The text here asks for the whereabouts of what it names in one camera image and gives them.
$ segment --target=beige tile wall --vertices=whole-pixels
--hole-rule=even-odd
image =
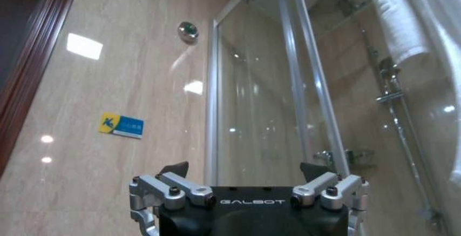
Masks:
[[[227,2],[75,0],[0,180],[2,235],[139,235],[131,178],[188,160],[203,182],[207,88],[183,88],[207,84],[211,20]],[[179,39],[182,21],[199,27],[196,46]],[[103,43],[99,60],[67,51],[71,32]],[[144,138],[99,133],[103,112],[143,119]]]
[[[381,60],[388,50],[372,6],[358,14],[358,20],[368,30]],[[352,169],[371,182],[370,235],[436,235],[419,215],[424,207],[392,115],[388,107],[376,102],[380,89],[358,22],[352,19],[324,33],[318,45],[344,147],[375,151],[376,167]]]
[[[447,111],[452,106],[456,107],[449,68],[428,56],[421,62],[403,65],[401,69],[400,80],[423,154],[428,160],[428,170],[452,235],[460,235],[461,224],[457,220],[461,212],[461,189],[449,181],[459,143],[459,109]]]

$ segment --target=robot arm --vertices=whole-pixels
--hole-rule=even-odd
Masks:
[[[339,180],[326,172],[295,187],[210,187],[186,173],[163,170],[130,184],[131,218],[144,236],[358,235],[370,185],[355,175]]]

